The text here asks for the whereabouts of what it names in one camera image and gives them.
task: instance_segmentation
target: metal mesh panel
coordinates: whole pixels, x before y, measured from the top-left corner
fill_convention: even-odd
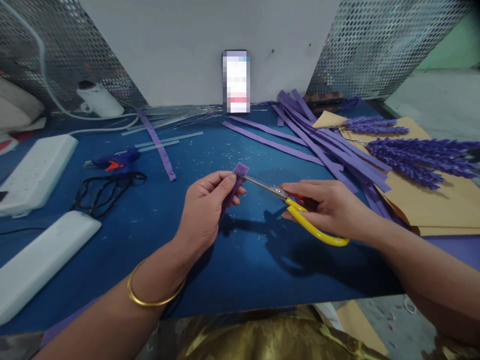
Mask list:
[[[307,94],[390,96],[473,3],[342,0]]]
[[[46,71],[58,100],[74,110],[82,80],[102,83],[116,98],[147,102],[78,0],[10,0],[45,42]],[[25,89],[47,109],[56,106],[40,76],[39,50],[30,33],[0,5],[0,76]]]

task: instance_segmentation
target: blue table mat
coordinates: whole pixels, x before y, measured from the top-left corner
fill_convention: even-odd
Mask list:
[[[373,116],[378,113],[363,102],[343,115]],[[270,106],[252,106],[252,112],[243,117],[292,134],[286,126],[277,127],[277,116]],[[116,126],[127,124],[127,121]],[[144,153],[135,167],[148,176],[147,181],[125,193],[101,220],[101,229],[17,316],[0,326],[0,335],[44,331],[108,291],[136,264],[172,239],[180,222],[187,188],[209,173],[232,170],[242,162],[250,167],[250,176],[273,185],[301,179],[333,179],[323,166],[235,133],[222,126],[223,121],[310,154],[306,147],[225,117],[169,131],[160,129],[160,139],[204,132],[166,148],[177,180],[169,181],[157,151]],[[104,121],[52,116],[48,126],[38,131],[34,138],[0,157],[0,179],[6,179],[38,138],[105,125]],[[86,160],[150,141],[146,131],[128,136],[122,136],[120,131],[83,133],[75,137],[79,140],[78,147],[45,207],[24,218],[0,218],[0,232],[50,226],[69,211],[84,179],[106,174],[100,169],[83,167]],[[166,309],[164,318],[403,292],[396,276],[376,250],[357,241],[346,247],[326,245],[300,225],[280,218],[285,206],[276,197],[250,183],[246,183],[245,188],[248,194],[241,198],[240,206],[227,210],[220,221],[215,244],[193,267],[185,289]],[[361,190],[357,196],[366,203]],[[38,234],[32,230],[1,236],[0,266]]]

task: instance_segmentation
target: gold bangle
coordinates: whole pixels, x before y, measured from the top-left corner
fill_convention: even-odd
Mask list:
[[[140,267],[140,265],[142,265],[145,260],[147,259],[144,259],[142,260],[137,266],[135,266],[135,268],[133,269],[133,271],[131,272],[129,278],[128,278],[128,282],[126,284],[126,287],[128,289],[128,296],[130,297],[130,299],[132,299],[134,302],[136,302],[138,305],[140,306],[143,306],[143,307],[158,307],[158,306],[162,306],[162,305],[165,305],[169,302],[171,302],[173,299],[175,299],[175,297],[182,291],[182,289],[184,288],[184,285],[185,285],[185,281],[187,280],[187,278],[185,277],[183,279],[183,281],[181,282],[180,286],[178,287],[178,289],[175,291],[175,293],[172,295],[172,297],[168,298],[167,300],[165,301],[160,301],[160,302],[144,302],[142,300],[140,300],[138,297],[135,296],[134,294],[134,291],[132,289],[132,280],[134,278],[134,275],[135,275],[135,272],[137,271],[137,269]]]

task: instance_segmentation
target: scissor blade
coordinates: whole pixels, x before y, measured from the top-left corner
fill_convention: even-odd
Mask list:
[[[244,178],[245,180],[248,180],[252,183],[254,183],[255,185],[258,185],[259,187],[265,189],[265,190],[268,190],[270,193],[272,193],[273,195],[281,198],[282,200],[285,200],[287,198],[287,196],[285,194],[283,194],[283,191],[281,191],[281,189],[275,187],[275,186],[270,186],[270,185],[267,185],[266,183],[264,182],[261,182],[257,179],[254,179],[253,177],[250,177],[250,176],[247,176],[247,175],[242,175],[242,174],[239,174],[237,172],[235,172],[235,174],[241,178]]]

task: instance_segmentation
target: smartphone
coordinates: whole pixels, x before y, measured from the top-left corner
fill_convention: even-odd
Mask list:
[[[250,51],[224,50],[221,55],[223,111],[250,112]]]

